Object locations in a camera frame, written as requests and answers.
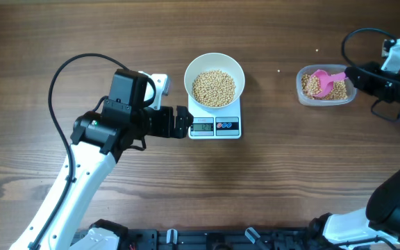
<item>bowl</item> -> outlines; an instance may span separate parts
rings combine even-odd
[[[340,72],[344,72],[347,66],[345,65],[310,65],[306,66],[297,73],[296,77],[296,87],[297,87],[297,96],[299,97],[299,102],[305,106],[334,106],[349,103],[354,100],[356,96],[357,89],[354,87],[353,83],[350,79],[345,80],[345,86],[347,88],[347,99],[343,100],[316,100],[308,98],[302,91],[302,76],[304,74],[311,75],[316,72],[318,69],[324,70],[328,72],[328,74],[337,74]]]
[[[194,83],[195,78],[200,75],[200,73],[210,71],[210,70],[222,70],[226,72],[234,79],[235,84],[235,92],[233,100],[226,104],[225,106],[220,107],[210,107],[199,103],[192,94],[192,84]],[[185,72],[185,89],[187,94],[202,108],[204,109],[220,109],[231,105],[235,100],[239,99],[240,95],[243,92],[244,88],[244,73],[242,67],[238,64],[238,62],[232,57],[227,56],[222,53],[206,53],[204,55],[195,58],[189,66],[187,66]]]

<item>wooden surface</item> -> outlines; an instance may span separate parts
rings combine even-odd
[[[230,55],[247,76],[242,139],[148,137],[145,152],[123,154],[81,228],[100,218],[130,228],[305,226],[362,208],[400,168],[400,122],[373,116],[373,97],[305,107],[295,83],[306,65],[343,64],[340,42],[355,28],[400,37],[400,1],[53,2],[0,1],[0,249],[28,226],[64,160],[47,91],[57,68],[79,53],[169,74],[166,106],[188,104],[183,75],[203,53]],[[348,53],[380,60],[382,39],[361,35]],[[85,58],[64,70],[53,105],[67,137],[108,93],[115,69]]]

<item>pink spoon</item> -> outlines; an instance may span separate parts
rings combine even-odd
[[[347,79],[347,75],[344,72],[335,74],[333,76],[329,76],[324,70],[317,70],[310,76],[316,76],[320,82],[320,88],[323,89],[319,94],[314,94],[314,97],[325,97],[327,94],[330,94],[331,90],[334,87],[334,81],[341,81]]]

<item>kitchen scale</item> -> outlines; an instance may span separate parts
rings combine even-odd
[[[242,136],[240,98],[229,106],[216,110],[203,109],[189,96],[187,102],[187,109],[194,116],[188,133],[191,139],[238,139]]]

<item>bowl rim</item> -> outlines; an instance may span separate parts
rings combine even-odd
[[[189,93],[188,89],[186,88],[186,73],[188,72],[188,69],[191,67],[191,64],[192,64],[195,60],[199,59],[200,57],[209,56],[209,55],[212,55],[212,54],[220,55],[220,56],[226,56],[227,58],[230,58],[232,61],[235,62],[235,64],[238,66],[238,68],[240,69],[240,71],[242,72],[242,75],[243,75],[243,87],[242,87],[241,93],[239,94],[239,96],[238,96],[236,99],[234,99],[232,102],[226,104],[225,106],[210,107],[210,106],[206,106],[206,105],[204,105],[204,104],[201,104],[201,103],[199,103],[199,102]],[[186,92],[187,92],[187,95],[188,95],[190,98],[192,98],[192,100],[193,100],[195,103],[197,103],[198,105],[200,105],[201,107],[209,108],[209,109],[220,109],[220,108],[225,108],[225,107],[231,105],[232,103],[234,103],[235,101],[237,101],[237,99],[239,99],[240,96],[241,96],[242,93],[243,93],[243,89],[244,89],[245,82],[246,82],[246,78],[245,78],[245,76],[244,76],[244,71],[243,71],[242,66],[240,66],[240,64],[238,63],[238,61],[237,61],[236,59],[234,59],[234,58],[232,58],[232,57],[226,55],[226,54],[218,53],[218,52],[210,52],[210,53],[205,53],[205,54],[203,54],[203,55],[197,56],[197,57],[196,57],[194,60],[192,60],[192,62],[187,66],[187,68],[186,68],[186,70],[185,70],[185,75],[184,75],[184,77],[183,77],[183,83],[185,84],[185,90],[186,90]]]

